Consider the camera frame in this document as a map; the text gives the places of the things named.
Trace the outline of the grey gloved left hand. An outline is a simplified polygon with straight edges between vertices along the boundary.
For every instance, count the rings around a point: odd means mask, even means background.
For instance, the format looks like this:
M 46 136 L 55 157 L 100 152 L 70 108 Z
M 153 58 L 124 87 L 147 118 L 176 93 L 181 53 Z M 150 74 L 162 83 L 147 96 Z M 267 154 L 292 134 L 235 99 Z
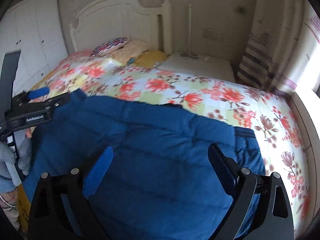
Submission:
M 18 169 L 24 176 L 29 174 L 31 164 L 31 139 L 25 137 L 18 150 Z M 6 143 L 1 142 L 1 193 L 8 193 L 22 183 L 22 179 L 15 166 L 16 153 Z

